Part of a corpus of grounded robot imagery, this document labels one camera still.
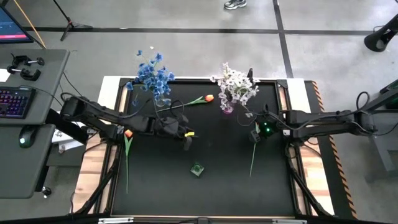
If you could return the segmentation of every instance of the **small green cube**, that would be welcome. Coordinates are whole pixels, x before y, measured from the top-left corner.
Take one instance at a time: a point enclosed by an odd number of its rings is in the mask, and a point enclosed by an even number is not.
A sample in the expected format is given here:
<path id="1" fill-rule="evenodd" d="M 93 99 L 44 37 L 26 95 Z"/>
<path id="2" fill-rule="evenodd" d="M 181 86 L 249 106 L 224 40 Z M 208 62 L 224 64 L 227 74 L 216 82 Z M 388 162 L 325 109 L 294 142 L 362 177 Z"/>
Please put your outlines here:
<path id="1" fill-rule="evenodd" d="M 199 177 L 204 170 L 205 168 L 196 162 L 191 168 L 191 173 Z"/>

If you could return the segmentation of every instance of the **orange and black striped edge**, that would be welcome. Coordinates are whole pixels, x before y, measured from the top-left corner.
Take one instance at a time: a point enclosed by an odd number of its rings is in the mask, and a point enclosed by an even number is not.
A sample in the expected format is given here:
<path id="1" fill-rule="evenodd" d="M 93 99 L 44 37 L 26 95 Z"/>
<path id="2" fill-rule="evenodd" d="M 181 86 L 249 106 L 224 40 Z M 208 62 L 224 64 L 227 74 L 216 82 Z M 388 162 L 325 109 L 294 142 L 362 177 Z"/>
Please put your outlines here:
<path id="1" fill-rule="evenodd" d="M 321 94 L 319 93 L 318 84 L 316 82 L 312 81 L 312 85 L 314 87 L 315 94 L 317 95 L 317 98 L 318 98 L 319 107 L 320 107 L 322 112 L 325 112 L 325 109 L 323 107 Z M 340 161 L 340 158 L 338 156 L 335 140 L 333 139 L 332 136 L 329 136 L 329 140 L 330 140 L 331 148 L 333 149 L 333 153 L 335 155 L 337 168 L 340 170 L 341 181 L 343 183 L 343 186 L 344 186 L 344 189 L 345 189 L 345 192 L 346 192 L 346 196 L 347 196 L 347 199 L 348 199 L 349 207 L 351 208 L 351 213 L 352 213 L 354 218 L 358 219 L 358 215 L 356 214 L 356 210 L 355 210 L 355 207 L 354 207 L 353 199 L 351 197 L 351 193 L 349 192 L 347 179 L 346 179 L 346 176 L 344 175 L 343 166 L 341 165 L 341 161 Z"/>

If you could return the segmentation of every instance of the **shoe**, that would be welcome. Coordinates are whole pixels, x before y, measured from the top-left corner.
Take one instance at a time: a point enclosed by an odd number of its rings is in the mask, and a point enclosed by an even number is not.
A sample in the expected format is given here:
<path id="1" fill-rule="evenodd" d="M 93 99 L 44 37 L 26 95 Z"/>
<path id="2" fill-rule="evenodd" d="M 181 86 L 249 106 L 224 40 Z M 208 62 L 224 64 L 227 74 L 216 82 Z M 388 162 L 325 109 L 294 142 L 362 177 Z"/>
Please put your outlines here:
<path id="1" fill-rule="evenodd" d="M 246 0 L 230 0 L 224 4 L 224 8 L 227 10 L 232 10 L 239 7 L 244 7 L 246 4 Z"/>

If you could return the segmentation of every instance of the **blue flower bouquet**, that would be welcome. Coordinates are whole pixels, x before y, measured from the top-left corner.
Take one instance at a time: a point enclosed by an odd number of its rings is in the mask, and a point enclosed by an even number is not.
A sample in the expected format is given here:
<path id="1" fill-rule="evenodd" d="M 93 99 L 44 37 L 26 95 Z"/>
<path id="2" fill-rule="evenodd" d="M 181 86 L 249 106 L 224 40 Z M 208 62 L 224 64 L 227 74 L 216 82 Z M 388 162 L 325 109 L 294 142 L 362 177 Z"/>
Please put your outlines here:
<path id="1" fill-rule="evenodd" d="M 126 88 L 128 90 L 133 90 L 135 86 L 140 86 L 141 90 L 151 91 L 153 93 L 156 106 L 170 106 L 171 99 L 165 97 L 165 95 L 169 95 L 171 92 L 167 82 L 175 80 L 175 75 L 169 72 L 164 66 L 156 70 L 157 67 L 160 67 L 159 63 L 162 61 L 163 55 L 157 53 L 154 59 L 148 60 L 143 56 L 142 50 L 138 50 L 137 56 L 143 57 L 146 63 L 141 63 L 139 65 L 137 78 L 135 78 L 133 82 L 127 82 Z M 137 106 L 137 98 L 132 103 L 134 106 Z"/>

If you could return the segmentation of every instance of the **white flower bouquet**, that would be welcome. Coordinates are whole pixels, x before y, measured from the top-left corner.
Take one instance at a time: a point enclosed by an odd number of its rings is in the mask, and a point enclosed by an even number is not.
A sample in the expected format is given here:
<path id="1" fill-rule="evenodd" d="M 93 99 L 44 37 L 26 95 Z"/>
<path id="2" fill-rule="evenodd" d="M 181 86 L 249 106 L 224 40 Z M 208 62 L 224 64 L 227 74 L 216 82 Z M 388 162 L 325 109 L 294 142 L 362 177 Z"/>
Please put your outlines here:
<path id="1" fill-rule="evenodd" d="M 212 75 L 210 80 L 217 82 L 221 93 L 218 97 L 221 99 L 221 109 L 230 114 L 234 110 L 234 105 L 239 103 L 246 107 L 246 103 L 252 96 L 256 96 L 259 87 L 256 85 L 259 80 L 252 79 L 243 72 L 238 72 L 228 66 L 228 62 L 223 64 L 223 76 Z"/>

